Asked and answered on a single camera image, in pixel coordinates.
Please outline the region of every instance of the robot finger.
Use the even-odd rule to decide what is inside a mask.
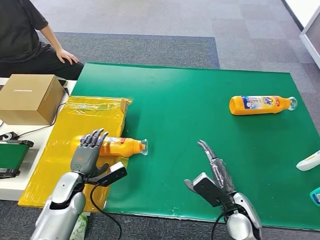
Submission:
[[[80,139],[80,146],[82,146],[85,143],[85,136],[82,136]]]
[[[86,139],[85,143],[88,145],[90,145],[92,142],[92,138],[94,137],[94,134],[97,133],[97,130],[93,130],[88,138]]]
[[[205,141],[198,140],[197,144],[202,147],[203,151],[205,151],[205,153],[207,154],[209,161],[211,161],[211,159],[217,158],[216,154],[214,151],[212,151],[212,149],[209,145],[208,145],[208,143],[206,143]]]
[[[103,141],[105,140],[105,138],[109,134],[109,132],[105,131],[103,132],[103,134],[102,136],[100,136],[99,138],[99,140],[97,143],[97,146],[98,146],[99,148],[101,147],[101,145],[103,145]]]
[[[99,137],[100,136],[100,134],[103,131],[103,128],[100,128],[99,129],[97,132],[96,132],[96,134],[94,134],[94,136],[92,139],[92,146],[95,146],[97,144],[97,142],[99,140]]]
[[[87,139],[90,136],[90,134],[87,134],[85,136],[83,137],[83,144],[86,144]]]

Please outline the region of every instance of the clear bottle cap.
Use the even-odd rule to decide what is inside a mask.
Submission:
[[[291,96],[289,97],[289,99],[291,100],[290,106],[288,108],[288,110],[292,111],[297,108],[297,106],[298,105],[298,101],[297,101],[297,99],[294,96]]]
[[[141,141],[141,154],[143,154],[145,156],[148,155],[149,153],[149,144],[147,139],[144,139]]]

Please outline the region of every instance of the white wall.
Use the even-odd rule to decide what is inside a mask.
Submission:
[[[295,16],[303,26],[320,6],[320,0],[285,0]]]

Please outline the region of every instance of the robotic arm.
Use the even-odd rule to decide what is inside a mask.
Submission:
[[[100,147],[108,135],[101,135],[103,131],[94,130],[80,140],[71,161],[71,171],[63,174],[48,198],[31,240],[69,240],[86,204],[82,192],[85,184],[107,187],[127,175],[122,162],[111,166],[109,173],[107,163],[97,167]]]
[[[211,166],[214,180],[205,172],[184,183],[214,208],[221,206],[221,214],[229,234],[235,240],[262,240],[262,224],[252,204],[244,194],[237,192],[222,159],[217,158],[206,142],[199,140]]]

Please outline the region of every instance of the gray carpet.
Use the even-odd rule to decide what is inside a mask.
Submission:
[[[28,240],[42,210],[17,206],[15,201],[0,201],[2,240]],[[209,240],[212,223],[170,220],[150,217],[114,215],[122,226],[123,240]],[[264,240],[318,240],[319,233],[310,231],[264,228]],[[86,240],[115,240],[118,226],[100,213],[88,218]],[[216,240],[231,240],[224,224],[218,224]]]
[[[57,36],[67,51],[85,62],[219,68],[214,37],[143,36],[91,33],[62,33]],[[0,201],[2,240],[26,240],[33,232],[41,209],[19,207],[14,201]],[[115,215],[123,240],[205,240],[212,223],[150,217]],[[104,215],[89,217],[86,240],[117,239],[118,229]],[[264,240],[319,240],[320,233],[264,228]],[[230,240],[224,224],[218,224],[216,240]]]
[[[220,68],[214,37],[55,33],[64,49],[83,63]],[[42,34],[39,37],[47,42]]]

